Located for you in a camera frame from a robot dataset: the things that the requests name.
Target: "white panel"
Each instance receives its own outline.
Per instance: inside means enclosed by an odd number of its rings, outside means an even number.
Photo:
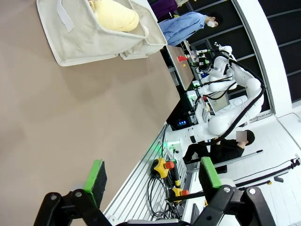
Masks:
[[[296,116],[288,116],[292,119],[291,121],[286,118],[287,116],[279,120],[284,121],[289,129],[296,128],[293,132],[300,134],[301,128],[296,127],[299,125],[296,124]],[[234,138],[236,130],[245,129],[253,131],[256,138],[252,145],[245,148],[243,155],[261,149],[263,153],[228,165],[228,173],[220,174],[220,178],[235,180],[277,166],[286,160],[294,158],[295,153],[301,156],[301,151],[290,134],[286,132],[274,116],[251,123],[243,128],[236,128],[227,138]],[[235,183],[266,175],[288,165],[289,162],[278,168],[255,174]],[[281,176],[281,178],[284,179],[284,183],[275,182],[273,178],[267,178],[263,181],[271,180],[272,184],[262,185],[259,188],[265,197],[276,224],[278,226],[287,226],[301,220],[301,166],[297,166],[289,171],[288,174]],[[231,219],[227,218],[226,222],[228,225],[230,225],[229,220]]]

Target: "bag handle strap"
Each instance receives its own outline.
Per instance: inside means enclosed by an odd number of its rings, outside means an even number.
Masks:
[[[61,21],[63,22],[63,24],[65,25],[65,27],[69,33],[74,28],[74,25],[73,25],[72,20],[68,16],[66,10],[62,6],[62,0],[57,0],[56,10],[57,10],[57,13],[58,13]]]

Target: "brown table surface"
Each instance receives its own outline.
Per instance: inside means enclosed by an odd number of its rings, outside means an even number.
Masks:
[[[2,2],[1,225],[33,225],[45,194],[83,183],[95,159],[108,176],[104,210],[178,101],[159,52],[60,67],[36,1]]]
[[[183,49],[175,46],[167,46],[166,48],[180,77],[180,83],[183,85],[184,89],[187,90],[194,76],[187,60],[182,62],[178,61],[178,56],[184,56]]]

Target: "black shirt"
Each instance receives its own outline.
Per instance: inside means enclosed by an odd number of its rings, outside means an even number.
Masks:
[[[236,140],[223,139],[219,145],[210,146],[210,158],[213,164],[241,157],[244,149]]]

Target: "white robotic arm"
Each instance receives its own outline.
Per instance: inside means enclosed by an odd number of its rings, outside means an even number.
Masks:
[[[215,43],[215,46],[218,47],[219,55],[216,55],[213,59],[213,66],[212,69],[208,72],[208,76],[201,79],[202,84],[206,84],[208,82],[213,82],[216,80],[225,79],[226,77],[232,77],[233,70],[228,69],[227,74],[224,75],[224,71],[226,65],[229,64],[229,57],[235,60],[235,57],[232,55],[232,47],[231,46],[221,46]],[[234,79],[227,79],[232,81],[220,81],[216,83],[210,83],[208,85],[202,86],[198,88],[198,92],[200,95],[206,95],[210,93],[214,93],[217,91],[225,91],[230,85],[235,82]],[[237,85],[231,86],[230,89],[235,89]]]
[[[263,92],[265,90],[262,82],[238,66],[236,61],[230,61],[232,62],[231,67],[234,72],[235,81],[246,88],[248,100],[226,113],[213,116],[209,122],[200,123],[181,130],[166,131],[167,147],[171,152],[177,151],[174,154],[175,158],[182,158],[186,154],[188,146],[193,143],[209,140],[221,135],[220,139],[224,138],[227,135],[226,133],[230,133],[229,130],[233,130],[234,127],[248,122],[260,113],[264,101]]]

